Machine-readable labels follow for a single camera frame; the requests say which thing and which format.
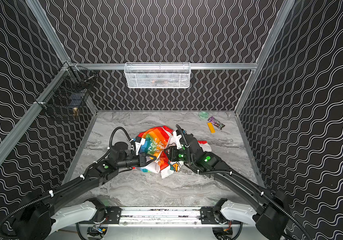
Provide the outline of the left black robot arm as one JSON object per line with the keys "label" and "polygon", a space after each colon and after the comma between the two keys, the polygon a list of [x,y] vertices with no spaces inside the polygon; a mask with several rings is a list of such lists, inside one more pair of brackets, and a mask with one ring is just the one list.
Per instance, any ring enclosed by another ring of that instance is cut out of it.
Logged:
{"label": "left black robot arm", "polygon": [[146,167],[157,157],[137,153],[135,139],[110,143],[106,153],[86,167],[83,174],[66,184],[36,197],[26,197],[17,209],[0,221],[0,237],[9,240],[44,240],[57,223],[54,215],[66,204],[84,193],[106,184],[119,170]]}

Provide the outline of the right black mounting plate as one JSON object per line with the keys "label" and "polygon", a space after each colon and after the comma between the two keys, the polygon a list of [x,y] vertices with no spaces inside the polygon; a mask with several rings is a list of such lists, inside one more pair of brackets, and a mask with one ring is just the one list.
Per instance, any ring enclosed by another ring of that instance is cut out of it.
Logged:
{"label": "right black mounting plate", "polygon": [[214,207],[202,207],[200,208],[201,224],[203,225],[227,225],[229,223],[239,225],[241,222],[235,220],[227,220],[219,210],[215,210]]}

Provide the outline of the rainbow cartoon kids jacket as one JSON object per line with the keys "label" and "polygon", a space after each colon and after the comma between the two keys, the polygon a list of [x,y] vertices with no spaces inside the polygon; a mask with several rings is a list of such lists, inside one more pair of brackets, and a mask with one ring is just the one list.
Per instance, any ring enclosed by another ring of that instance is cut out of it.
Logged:
{"label": "rainbow cartoon kids jacket", "polygon": [[[140,133],[138,136],[145,139],[145,143],[141,146],[139,154],[145,153],[154,155],[157,160],[146,167],[142,167],[144,172],[160,174],[163,179],[177,173],[182,166],[187,166],[195,172],[204,172],[212,169],[212,165],[219,161],[219,158],[212,153],[212,149],[208,142],[198,141],[192,134],[187,134],[179,125],[176,125],[176,130],[180,130],[186,135],[187,144],[176,144],[173,137],[173,131],[166,126],[155,127],[146,132]],[[170,162],[166,156],[166,148],[169,146],[177,146],[180,149],[182,146],[190,146],[192,163]]]}

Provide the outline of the purple M&M's candy packet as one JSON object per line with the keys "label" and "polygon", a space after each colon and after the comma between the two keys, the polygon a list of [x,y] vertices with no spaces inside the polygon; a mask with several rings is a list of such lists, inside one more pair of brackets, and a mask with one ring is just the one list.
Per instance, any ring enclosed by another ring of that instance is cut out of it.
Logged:
{"label": "purple M&M's candy packet", "polygon": [[216,126],[218,129],[222,130],[226,125],[217,120],[215,117],[209,117],[208,122],[212,123],[214,126]]}

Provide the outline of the green round plastic lid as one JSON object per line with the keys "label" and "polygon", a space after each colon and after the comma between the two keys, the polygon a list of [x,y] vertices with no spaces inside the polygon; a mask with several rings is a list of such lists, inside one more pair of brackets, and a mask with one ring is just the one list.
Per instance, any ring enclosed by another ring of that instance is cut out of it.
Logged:
{"label": "green round plastic lid", "polygon": [[200,119],[207,119],[208,117],[209,117],[209,114],[207,112],[199,112]]}

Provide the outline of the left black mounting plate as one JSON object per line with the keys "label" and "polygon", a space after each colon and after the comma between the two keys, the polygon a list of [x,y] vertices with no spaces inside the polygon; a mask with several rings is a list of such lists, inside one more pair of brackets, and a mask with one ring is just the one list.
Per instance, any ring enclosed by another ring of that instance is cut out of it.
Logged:
{"label": "left black mounting plate", "polygon": [[93,217],[96,224],[118,224],[121,218],[122,209],[120,207],[107,207],[98,209]]}

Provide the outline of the black mounting plate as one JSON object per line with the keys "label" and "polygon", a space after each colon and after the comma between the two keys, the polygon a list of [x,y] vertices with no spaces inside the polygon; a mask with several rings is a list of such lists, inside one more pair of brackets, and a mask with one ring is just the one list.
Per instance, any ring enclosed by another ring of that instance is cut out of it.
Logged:
{"label": "black mounting plate", "polygon": [[121,218],[122,209],[120,207],[107,207],[98,209],[93,217],[96,224],[118,224]]}
{"label": "black mounting plate", "polygon": [[229,223],[239,225],[241,222],[235,220],[227,220],[219,210],[215,210],[214,207],[202,207],[200,208],[201,224],[203,225],[227,225]]}

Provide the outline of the brass knob in basket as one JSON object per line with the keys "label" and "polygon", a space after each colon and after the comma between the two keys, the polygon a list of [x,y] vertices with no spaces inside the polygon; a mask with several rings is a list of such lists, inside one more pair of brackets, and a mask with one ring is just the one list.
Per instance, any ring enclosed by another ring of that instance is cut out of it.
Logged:
{"label": "brass knob in basket", "polygon": [[76,119],[76,118],[78,118],[78,116],[79,116],[79,109],[78,108],[73,108],[72,109],[72,112],[73,112],[73,117]]}

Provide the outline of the yellow rectangular block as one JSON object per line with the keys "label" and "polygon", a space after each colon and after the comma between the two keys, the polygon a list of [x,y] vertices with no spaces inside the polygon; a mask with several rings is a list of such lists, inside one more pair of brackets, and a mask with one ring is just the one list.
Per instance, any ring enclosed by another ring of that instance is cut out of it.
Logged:
{"label": "yellow rectangular block", "polygon": [[210,132],[212,134],[214,134],[216,132],[215,128],[214,128],[214,125],[211,122],[208,122],[207,125],[208,125],[208,128],[209,128]]}

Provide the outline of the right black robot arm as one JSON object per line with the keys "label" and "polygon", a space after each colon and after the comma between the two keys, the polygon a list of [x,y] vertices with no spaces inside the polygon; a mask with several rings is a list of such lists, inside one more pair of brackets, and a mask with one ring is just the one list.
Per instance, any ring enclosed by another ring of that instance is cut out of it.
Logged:
{"label": "right black robot arm", "polygon": [[246,214],[243,222],[254,224],[265,238],[279,240],[285,236],[288,223],[292,222],[306,239],[311,239],[309,232],[291,214],[289,199],[283,192],[272,194],[253,183],[233,170],[218,155],[204,151],[192,134],[181,136],[176,144],[165,149],[165,154],[170,161],[182,161],[193,173],[213,178],[242,197],[253,208],[253,212]]}

